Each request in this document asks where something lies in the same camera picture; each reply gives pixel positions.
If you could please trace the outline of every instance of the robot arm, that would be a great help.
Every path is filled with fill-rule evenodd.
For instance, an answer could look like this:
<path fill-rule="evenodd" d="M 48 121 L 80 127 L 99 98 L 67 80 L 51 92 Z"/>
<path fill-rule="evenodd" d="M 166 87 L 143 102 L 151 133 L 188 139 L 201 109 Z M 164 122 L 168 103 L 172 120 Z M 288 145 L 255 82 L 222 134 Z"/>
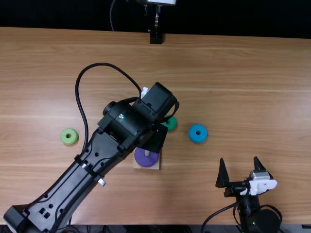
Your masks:
<path fill-rule="evenodd" d="M 160 83 L 142 99 L 109 103 L 87 147 L 63 175 L 32 203 L 12 206 L 5 213 L 10 229 L 17 233 L 62 232 L 95 185 L 104 186 L 104 176 L 135 147 L 162 147 L 167 128 L 160 123 L 174 105 L 176 111 L 177 99 Z"/>

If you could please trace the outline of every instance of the black wire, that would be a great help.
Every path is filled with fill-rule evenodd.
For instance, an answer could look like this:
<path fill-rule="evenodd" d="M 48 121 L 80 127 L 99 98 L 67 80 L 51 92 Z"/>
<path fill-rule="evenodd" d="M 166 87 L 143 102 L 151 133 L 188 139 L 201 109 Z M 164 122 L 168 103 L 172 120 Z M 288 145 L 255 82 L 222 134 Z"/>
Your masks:
<path fill-rule="evenodd" d="M 244 200 L 246 199 L 246 197 L 247 197 L 248 194 L 249 194 L 249 191 L 250 191 L 250 188 L 248 187 L 245 196 L 244 196 L 240 201 L 237 201 L 237 202 L 235 202 L 235 203 L 233 203 L 233 204 L 231 204 L 231 205 L 229 205 L 229 206 L 226 206 L 226 207 L 224 207 L 223 209 L 220 209 L 220 210 L 216 211 L 215 213 L 211 214 L 211 215 L 203 222 L 202 227 L 201 227 L 201 233 L 204 233 L 204 227 L 206 226 L 206 224 L 207 224 L 208 221 L 210 221 L 213 217 L 215 217 L 216 215 L 220 214 L 221 212 L 226 211 L 226 210 L 228 210 L 228 209 L 230 209 L 230 208 L 232 208 L 232 207 L 234 207 L 234 206 L 236 206 L 236 205 L 239 205 L 242 201 L 244 201 Z"/>
<path fill-rule="evenodd" d="M 237 218 L 235 217 L 235 210 L 236 210 L 236 209 L 237 209 L 237 206 L 234 206 L 234 207 L 233 207 L 233 217 L 234 217 L 235 222 L 240 226 L 241 224 L 239 224 Z"/>
<path fill-rule="evenodd" d="M 279 218 L 280 218 L 280 224 L 282 223 L 282 221 L 283 221 L 282 213 L 281 213 L 276 207 L 274 207 L 274 206 L 272 206 L 272 205 L 262 205 L 260 208 L 263 208 L 263 207 L 268 207 L 268 208 L 270 208 L 270 209 L 273 209 L 273 210 L 277 213 L 277 215 L 279 216 Z"/>
<path fill-rule="evenodd" d="M 83 120 L 83 123 L 84 123 L 84 130 L 85 130 L 85 137 L 84 137 L 84 143 L 83 143 L 83 148 L 82 150 L 84 150 L 86 148 L 86 145 L 88 143 L 88 125 L 87 125 L 87 119 L 86 119 L 86 115 L 83 111 L 83 108 L 82 108 L 82 105 L 81 105 L 81 102 L 80 102 L 80 96 L 79 96 L 79 84 L 80 84 L 80 80 L 82 78 L 82 76 L 84 75 L 85 72 L 87 72 L 89 69 L 93 68 L 93 67 L 98 67 L 98 66 L 107 66 L 107 67 L 111 67 L 111 68 L 114 68 L 115 70 L 117 70 L 118 72 L 120 72 L 121 74 L 123 74 L 125 77 L 127 77 L 127 79 L 137 88 L 138 92 L 139 92 L 139 98 L 141 96 L 141 88 L 139 87 L 139 85 L 127 74 L 125 73 L 123 70 L 121 70 L 119 67 L 113 65 L 113 64 L 110 64 L 110 63 L 104 63 L 104 62 L 99 62 L 99 63 L 94 63 L 94 64 L 91 64 L 87 67 L 85 67 L 81 72 L 80 74 L 78 75 L 78 78 L 77 78 L 77 81 L 76 81 L 76 85 L 75 85 L 75 95 L 76 95 L 76 101 L 77 101 L 77 104 L 78 104 L 78 108 L 79 108 L 79 111 L 81 113 L 81 116 L 82 116 L 82 120 Z"/>
<path fill-rule="evenodd" d="M 72 225 L 70 225 L 70 226 L 67 226 L 67 227 L 71 227 L 71 228 L 74 228 L 78 233 L 80 233 L 80 231 L 79 231 L 79 229 L 78 228 L 76 228 L 76 227 L 74 227 L 74 226 L 72 226 Z"/>
<path fill-rule="evenodd" d="M 106 225 L 103 225 L 102 233 L 106 233 L 106 229 L 107 229 Z"/>
<path fill-rule="evenodd" d="M 236 226 L 236 228 L 239 230 L 239 232 L 243 233 L 242 230 L 239 228 L 238 225 L 235 225 L 235 226 Z"/>
<path fill-rule="evenodd" d="M 112 233 L 107 225 L 106 225 L 106 229 L 108 230 L 109 233 Z"/>

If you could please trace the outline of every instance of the lime green ring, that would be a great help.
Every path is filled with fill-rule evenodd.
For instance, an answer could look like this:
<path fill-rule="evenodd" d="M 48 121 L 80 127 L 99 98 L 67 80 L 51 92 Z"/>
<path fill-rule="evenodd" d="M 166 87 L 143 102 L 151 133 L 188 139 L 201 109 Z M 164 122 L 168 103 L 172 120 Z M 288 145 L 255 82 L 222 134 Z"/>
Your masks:
<path fill-rule="evenodd" d="M 78 138 L 79 136 L 77 132 L 73 129 L 65 129 L 60 134 L 60 139 L 66 146 L 75 144 L 78 141 Z"/>
<path fill-rule="evenodd" d="M 171 119 L 169 119 L 168 121 L 163 122 L 162 125 L 166 126 L 169 129 L 168 131 L 170 132 L 170 131 L 173 131 L 176 128 L 177 120 L 176 120 L 175 117 L 171 117 Z"/>

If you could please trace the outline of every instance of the wood grain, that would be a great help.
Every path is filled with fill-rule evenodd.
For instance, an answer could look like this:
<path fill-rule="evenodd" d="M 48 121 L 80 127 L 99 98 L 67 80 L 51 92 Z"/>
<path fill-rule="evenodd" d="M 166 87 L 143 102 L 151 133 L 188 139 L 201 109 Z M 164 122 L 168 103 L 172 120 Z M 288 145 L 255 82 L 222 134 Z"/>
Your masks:
<path fill-rule="evenodd" d="M 134 170 L 132 155 L 98 185 L 73 224 L 201 224 L 234 202 L 215 188 L 218 162 L 231 180 L 248 176 L 258 156 L 278 181 L 260 197 L 285 224 L 310 224 L 311 40 L 0 28 L 0 215 L 42 194 L 79 153 L 83 123 L 74 97 L 78 73 L 109 62 L 140 86 L 161 82 L 180 101 L 161 170 Z M 97 67 L 81 81 L 90 133 L 113 100 L 137 93 L 118 72 Z M 192 124 L 208 128 L 190 142 Z M 79 142 L 66 147 L 65 128 Z M 234 224 L 232 211 L 213 224 Z"/>

